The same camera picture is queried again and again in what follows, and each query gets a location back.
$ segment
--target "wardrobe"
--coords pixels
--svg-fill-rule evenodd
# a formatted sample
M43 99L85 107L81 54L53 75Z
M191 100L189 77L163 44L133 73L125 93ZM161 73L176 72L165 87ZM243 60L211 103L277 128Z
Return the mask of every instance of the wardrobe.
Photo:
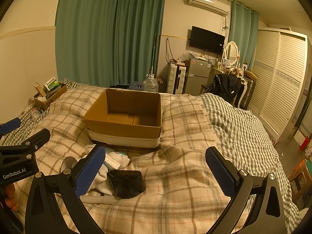
M252 72L258 76L249 108L276 139L291 132L303 95L312 46L306 35L281 29L258 31Z

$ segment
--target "white suitcase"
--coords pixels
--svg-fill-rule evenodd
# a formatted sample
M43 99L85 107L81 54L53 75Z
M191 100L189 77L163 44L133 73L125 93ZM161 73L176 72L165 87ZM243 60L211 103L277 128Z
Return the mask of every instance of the white suitcase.
M185 80L186 67L183 64L170 64L167 82L167 93L181 95L184 80Z

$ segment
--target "black jacket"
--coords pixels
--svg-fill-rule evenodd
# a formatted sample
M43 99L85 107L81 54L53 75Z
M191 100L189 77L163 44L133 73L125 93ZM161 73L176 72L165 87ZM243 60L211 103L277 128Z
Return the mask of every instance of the black jacket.
M215 75L205 93L212 93L231 103L241 88L241 80L233 75Z

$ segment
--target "bed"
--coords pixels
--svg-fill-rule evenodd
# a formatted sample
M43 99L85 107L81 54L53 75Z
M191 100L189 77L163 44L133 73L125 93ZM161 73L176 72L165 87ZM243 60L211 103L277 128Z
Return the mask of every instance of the bed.
M0 141L1 146L18 145L41 129L49 129L50 141L36 152L39 169L45 175L58 174L65 157L80 158L87 153L85 146L93 143L83 117L103 88L68 80L64 83L68 91L35 122L28 106L20 116L21 127ZM146 191L114 205L85 204L102 230L107 234L206 233L230 200L205 162L206 149L215 146L237 169L255 176L277 176L287 233L291 233L301 218L291 201L291 187L279 156L260 121L251 112L233 108L212 94L162 94L161 98L163 124L158 149L115 147L129 155L127 169L142 172ZM16 183L22 222L31 182L32 177ZM97 191L90 194L99 195ZM244 224L252 199L237 230ZM58 195L57 201L68 227L77 231Z

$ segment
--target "human hand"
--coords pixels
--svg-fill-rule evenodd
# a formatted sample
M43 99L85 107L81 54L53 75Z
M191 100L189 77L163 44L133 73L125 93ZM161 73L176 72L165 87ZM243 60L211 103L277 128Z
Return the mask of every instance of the human hand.
M15 194L15 186L14 184L10 184L6 186L5 193L7 197L5 198L5 204L14 211L18 210L18 203Z

